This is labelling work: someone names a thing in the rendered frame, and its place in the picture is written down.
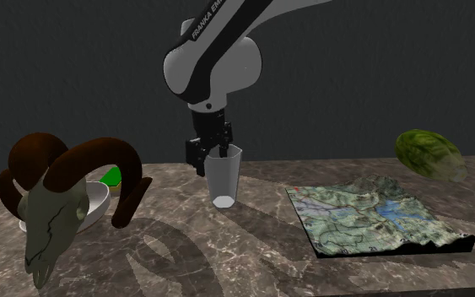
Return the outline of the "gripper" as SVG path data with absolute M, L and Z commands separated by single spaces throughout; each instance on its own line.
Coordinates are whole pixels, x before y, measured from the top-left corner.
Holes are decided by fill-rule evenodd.
M 219 157 L 227 158 L 233 141 L 231 123 L 225 121 L 224 109 L 208 113 L 192 111 L 197 138 L 186 140 L 186 162 L 198 176 L 205 176 L 204 162 L 209 151 L 219 145 Z

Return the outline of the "grey faceted cup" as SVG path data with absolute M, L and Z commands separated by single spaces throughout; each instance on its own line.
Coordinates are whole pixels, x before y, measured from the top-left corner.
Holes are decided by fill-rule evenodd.
M 241 155 L 242 149 L 230 144 L 227 156 L 221 157 L 217 146 L 204 161 L 209 195 L 216 208 L 231 208 L 236 201 Z

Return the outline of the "green and yellow block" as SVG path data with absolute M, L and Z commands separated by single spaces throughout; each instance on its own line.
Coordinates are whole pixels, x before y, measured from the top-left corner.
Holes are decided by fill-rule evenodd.
M 101 178 L 100 182 L 109 187 L 113 196 L 119 196 L 121 192 L 121 171 L 118 167 L 112 167 Z

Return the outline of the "white bowl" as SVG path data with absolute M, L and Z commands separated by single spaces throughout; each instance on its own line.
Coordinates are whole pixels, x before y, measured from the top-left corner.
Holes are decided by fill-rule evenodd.
M 39 181 L 19 203 L 19 227 L 32 235 L 74 236 L 97 222 L 110 202 L 109 187 L 99 181 L 82 179 L 65 192 Z

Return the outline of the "relief map slab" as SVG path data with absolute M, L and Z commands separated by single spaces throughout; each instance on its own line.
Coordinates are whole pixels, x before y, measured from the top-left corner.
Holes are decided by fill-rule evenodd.
M 318 257 L 458 253 L 475 244 L 389 176 L 285 191 Z

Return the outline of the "ram skull with brown horns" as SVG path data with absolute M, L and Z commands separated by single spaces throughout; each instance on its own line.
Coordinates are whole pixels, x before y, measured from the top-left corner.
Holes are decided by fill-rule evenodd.
M 104 165 L 121 172 L 121 195 L 111 223 L 125 228 L 152 183 L 129 143 L 96 138 L 68 148 L 58 137 L 34 132 L 11 149 L 0 174 L 0 200 L 26 225 L 25 271 L 35 287 L 49 280 L 57 258 L 68 249 L 89 213 L 86 176 Z

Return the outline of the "green lettuce head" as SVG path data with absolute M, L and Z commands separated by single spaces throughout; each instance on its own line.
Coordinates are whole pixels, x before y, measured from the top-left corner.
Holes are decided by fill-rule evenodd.
M 413 172 L 437 181 L 461 182 L 467 177 L 467 165 L 460 150 L 436 132 L 412 129 L 395 142 L 398 160 Z

